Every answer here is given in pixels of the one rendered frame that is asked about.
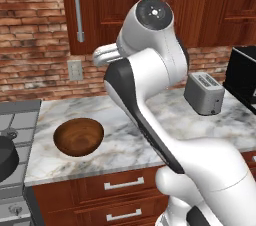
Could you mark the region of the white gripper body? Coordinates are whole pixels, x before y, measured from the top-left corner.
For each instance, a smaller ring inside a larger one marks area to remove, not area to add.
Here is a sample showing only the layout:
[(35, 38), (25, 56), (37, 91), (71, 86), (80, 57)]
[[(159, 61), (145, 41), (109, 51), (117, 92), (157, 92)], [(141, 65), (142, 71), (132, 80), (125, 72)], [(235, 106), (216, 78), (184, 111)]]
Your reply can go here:
[(100, 67), (102, 65), (107, 65), (112, 61), (122, 59), (124, 55), (125, 52), (123, 48), (116, 43), (103, 45), (93, 52), (93, 63), (96, 67)]

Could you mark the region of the black pot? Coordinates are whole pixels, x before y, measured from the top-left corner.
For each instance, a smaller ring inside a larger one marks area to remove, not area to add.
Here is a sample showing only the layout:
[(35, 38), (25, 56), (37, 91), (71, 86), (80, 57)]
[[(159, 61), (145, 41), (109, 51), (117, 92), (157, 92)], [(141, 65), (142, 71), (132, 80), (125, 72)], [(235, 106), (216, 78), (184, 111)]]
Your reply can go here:
[(13, 142), (16, 137), (14, 131), (0, 136), (0, 182), (6, 180), (19, 164), (19, 155)]

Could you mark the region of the brown wooden bowl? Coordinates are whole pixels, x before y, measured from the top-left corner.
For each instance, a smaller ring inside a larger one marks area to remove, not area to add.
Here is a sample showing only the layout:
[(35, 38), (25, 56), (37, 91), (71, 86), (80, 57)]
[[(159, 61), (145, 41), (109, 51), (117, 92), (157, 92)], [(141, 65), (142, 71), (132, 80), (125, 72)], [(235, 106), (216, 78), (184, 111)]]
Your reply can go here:
[(103, 126), (90, 118), (68, 120), (53, 134), (55, 146), (64, 154), (73, 157), (91, 154), (100, 146), (103, 138)]

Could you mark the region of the grey stove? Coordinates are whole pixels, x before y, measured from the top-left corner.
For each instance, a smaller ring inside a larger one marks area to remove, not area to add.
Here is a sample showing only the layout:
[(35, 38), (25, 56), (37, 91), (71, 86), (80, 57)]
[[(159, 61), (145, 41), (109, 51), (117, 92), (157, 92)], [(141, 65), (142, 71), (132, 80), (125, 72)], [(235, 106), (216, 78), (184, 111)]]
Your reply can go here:
[[(36, 226), (33, 213), (40, 217), (33, 190), (25, 186), (40, 107), (40, 100), (0, 102), (0, 136), (16, 132), (17, 137), (13, 142), (19, 155), (16, 170), (0, 182), (0, 226)], [(12, 204), (22, 207), (18, 216), (8, 210)]]

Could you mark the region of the grey toaster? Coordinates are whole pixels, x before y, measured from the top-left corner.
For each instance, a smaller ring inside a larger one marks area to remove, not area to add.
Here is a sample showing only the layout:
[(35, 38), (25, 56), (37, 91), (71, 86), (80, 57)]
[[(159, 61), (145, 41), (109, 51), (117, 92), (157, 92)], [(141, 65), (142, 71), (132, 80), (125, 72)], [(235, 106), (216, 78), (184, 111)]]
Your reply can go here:
[(188, 75), (184, 98), (202, 116), (217, 115), (221, 112), (225, 89), (206, 72)]

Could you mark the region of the brown wooden drawer front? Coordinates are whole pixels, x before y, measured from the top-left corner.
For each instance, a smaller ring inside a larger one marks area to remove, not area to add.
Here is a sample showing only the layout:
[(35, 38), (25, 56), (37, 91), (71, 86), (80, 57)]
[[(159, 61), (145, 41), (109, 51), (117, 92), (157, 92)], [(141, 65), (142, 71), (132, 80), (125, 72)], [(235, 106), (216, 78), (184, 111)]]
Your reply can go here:
[[(168, 198), (153, 196), (131, 202), (116, 203), (110, 206), (98, 207), (85, 211), (78, 210), (77, 216), (83, 219), (82, 226), (154, 226), (158, 216), (165, 210)], [(113, 216), (133, 213), (136, 209), (142, 210), (142, 215), (116, 221), (106, 221), (106, 215)]]
[[(157, 167), (150, 167), (77, 179), (75, 181), (75, 187), (77, 190), (78, 203), (82, 204), (98, 198), (107, 198), (155, 188), (155, 174), (157, 170)], [(104, 190), (104, 183), (106, 182), (119, 184), (136, 181), (138, 177), (144, 177), (145, 183), (120, 189)]]
[(242, 152), (242, 156), (256, 180), (256, 162), (252, 160), (252, 157), (256, 156), (256, 151)]

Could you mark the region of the black microwave oven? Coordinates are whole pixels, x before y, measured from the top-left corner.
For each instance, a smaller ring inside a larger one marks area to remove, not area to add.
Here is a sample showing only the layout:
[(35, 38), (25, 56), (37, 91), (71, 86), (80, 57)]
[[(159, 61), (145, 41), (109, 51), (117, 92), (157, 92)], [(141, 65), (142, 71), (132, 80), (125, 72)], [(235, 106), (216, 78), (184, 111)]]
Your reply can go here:
[(232, 48), (223, 86), (256, 115), (256, 46)]

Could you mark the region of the grey stove knob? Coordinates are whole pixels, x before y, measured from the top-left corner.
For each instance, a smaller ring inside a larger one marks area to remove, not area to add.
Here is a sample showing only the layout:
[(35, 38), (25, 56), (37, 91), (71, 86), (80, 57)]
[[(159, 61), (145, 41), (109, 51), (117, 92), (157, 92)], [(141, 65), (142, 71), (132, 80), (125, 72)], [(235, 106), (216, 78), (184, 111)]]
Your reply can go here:
[(22, 207), (17, 204), (12, 204), (8, 207), (8, 210), (11, 214), (18, 216), (22, 211)]

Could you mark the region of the grey wall outlet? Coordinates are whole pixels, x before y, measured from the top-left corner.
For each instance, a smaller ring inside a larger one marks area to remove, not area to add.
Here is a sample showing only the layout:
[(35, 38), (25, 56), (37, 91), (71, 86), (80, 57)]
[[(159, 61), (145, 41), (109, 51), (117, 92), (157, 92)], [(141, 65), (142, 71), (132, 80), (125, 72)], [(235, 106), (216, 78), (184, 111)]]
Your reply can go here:
[(83, 79), (82, 62), (80, 60), (69, 60), (68, 74), (71, 81), (80, 81)]

